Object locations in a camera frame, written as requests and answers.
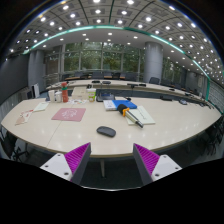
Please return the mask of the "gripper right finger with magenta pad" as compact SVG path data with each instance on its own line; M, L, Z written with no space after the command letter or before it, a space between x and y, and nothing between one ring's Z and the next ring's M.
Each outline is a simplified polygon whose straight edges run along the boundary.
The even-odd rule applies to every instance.
M181 170L181 167L168 155L159 156L136 143L133 144L133 156L143 185L147 185Z

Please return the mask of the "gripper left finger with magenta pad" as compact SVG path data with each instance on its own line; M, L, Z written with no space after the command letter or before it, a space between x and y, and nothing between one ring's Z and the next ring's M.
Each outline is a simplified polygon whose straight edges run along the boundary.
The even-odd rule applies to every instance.
M66 154L55 154L41 166L41 169L79 185L90 154L91 143L86 143Z

